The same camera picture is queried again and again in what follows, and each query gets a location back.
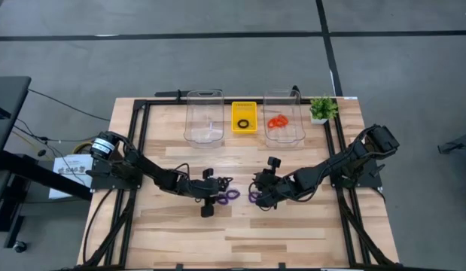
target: concrete floor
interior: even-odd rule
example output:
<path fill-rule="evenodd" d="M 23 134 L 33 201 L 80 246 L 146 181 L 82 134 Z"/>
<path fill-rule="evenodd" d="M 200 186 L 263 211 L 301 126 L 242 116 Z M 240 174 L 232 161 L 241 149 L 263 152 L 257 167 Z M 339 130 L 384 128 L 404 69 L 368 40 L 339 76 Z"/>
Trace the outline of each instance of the concrete floor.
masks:
<path fill-rule="evenodd" d="M 331 31 L 466 29 L 466 0 L 328 0 L 324 8 Z M 315 1 L 307 0 L 5 0 L 0 8 L 2 36 L 320 29 Z M 385 161 L 382 180 L 402 263 L 466 270 L 466 151 L 437 152 L 438 144 L 466 133 L 466 36 L 332 43 L 343 94 L 358 96 L 366 124 L 387 125 L 401 144 Z M 297 84 L 305 95 L 333 93 L 322 38 L 0 42 L 0 75 L 31 76 L 32 89 L 103 117 L 116 97 L 178 88 L 261 95 Z M 58 139 L 108 127 L 33 93 L 20 118 L 34 133 Z M 64 154 L 74 147 L 55 145 Z M 34 154 L 14 135 L 7 148 Z M 46 193 L 35 185 L 29 200 Z M 47 215 L 39 215 L 44 209 Z M 0 233 L 0 270 L 73 266 L 87 203 L 23 211 L 32 215 L 20 233 L 30 249 L 2 249 Z"/>

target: green leaves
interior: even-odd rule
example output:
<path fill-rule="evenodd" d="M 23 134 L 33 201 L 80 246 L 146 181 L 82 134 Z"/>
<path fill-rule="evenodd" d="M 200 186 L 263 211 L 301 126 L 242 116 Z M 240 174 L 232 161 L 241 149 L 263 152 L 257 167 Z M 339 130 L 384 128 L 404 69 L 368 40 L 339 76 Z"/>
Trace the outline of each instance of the green leaves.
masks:
<path fill-rule="evenodd" d="M 338 105 L 331 98 L 322 97 L 311 100 L 309 109 L 316 120 L 330 119 L 338 114 Z"/>

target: chair wheel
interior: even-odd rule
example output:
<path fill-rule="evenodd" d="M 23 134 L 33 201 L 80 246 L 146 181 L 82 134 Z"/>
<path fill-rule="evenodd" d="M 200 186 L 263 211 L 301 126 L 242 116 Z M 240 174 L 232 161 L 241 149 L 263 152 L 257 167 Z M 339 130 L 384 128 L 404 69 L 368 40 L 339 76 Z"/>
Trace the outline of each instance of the chair wheel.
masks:
<path fill-rule="evenodd" d="M 16 253 L 22 253 L 27 250 L 27 244 L 22 241 L 15 241 L 14 250 Z"/>

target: wooden tabletop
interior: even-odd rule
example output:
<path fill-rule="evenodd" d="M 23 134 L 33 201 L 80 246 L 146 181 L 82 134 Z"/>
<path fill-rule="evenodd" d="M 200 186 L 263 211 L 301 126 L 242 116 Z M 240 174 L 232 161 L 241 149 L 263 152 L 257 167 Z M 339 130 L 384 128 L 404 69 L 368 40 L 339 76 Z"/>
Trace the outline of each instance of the wooden tabletop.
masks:
<path fill-rule="evenodd" d="M 133 98 L 120 98 L 112 113 L 111 131 L 127 135 Z M 338 98 L 346 143 L 364 128 L 357 99 Z M 144 153 L 163 168 L 189 163 L 191 178 L 201 178 L 212 167 L 215 176 L 233 177 L 230 187 L 242 195 L 228 206 L 215 205 L 215 216 L 201 218 L 202 204 L 194 199 L 160 191 L 145 178 L 138 191 L 126 268 L 274 268 L 279 262 L 288 267 L 348 266 L 336 192 L 326 178 L 314 197 L 305 203 L 290 200 L 277 210 L 261 211 L 248 201 L 248 186 L 253 174 L 267 167 L 270 156 L 282 160 L 278 175 L 304 166 L 314 166 L 329 157 L 322 125 L 309 122 L 309 106 L 302 105 L 306 137 L 294 150 L 271 150 L 264 144 L 261 105 L 258 106 L 258 133 L 237 135 L 230 131 L 230 106 L 225 105 L 224 145 L 216 149 L 191 148 L 184 140 L 186 105 L 152 106 Z M 139 115 L 135 144 L 142 116 Z M 335 147 L 339 143 L 331 124 Z M 105 191 L 94 193 L 89 219 Z M 385 204 L 370 188 L 357 189 L 365 230 L 384 254 L 397 261 Z M 100 245 L 111 226 L 116 191 L 99 210 L 90 231 L 87 258 Z M 118 262 L 122 233 L 114 248 Z M 361 262 L 358 237 L 352 229 L 357 262 Z"/>

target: transparent bin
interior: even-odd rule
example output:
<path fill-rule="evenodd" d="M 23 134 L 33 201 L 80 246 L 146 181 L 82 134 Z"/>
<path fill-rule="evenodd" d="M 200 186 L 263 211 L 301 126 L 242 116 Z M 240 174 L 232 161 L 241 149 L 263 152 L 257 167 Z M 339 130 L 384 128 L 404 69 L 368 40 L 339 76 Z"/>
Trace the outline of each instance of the transparent bin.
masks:
<path fill-rule="evenodd" d="M 301 119 L 301 94 L 296 90 L 268 90 L 263 95 L 263 122 L 266 145 L 292 148 L 305 138 Z M 284 127 L 268 127 L 268 121 L 280 114 L 288 119 Z"/>
<path fill-rule="evenodd" d="M 194 148 L 220 147 L 224 137 L 224 96 L 219 90 L 187 94 L 184 138 Z"/>

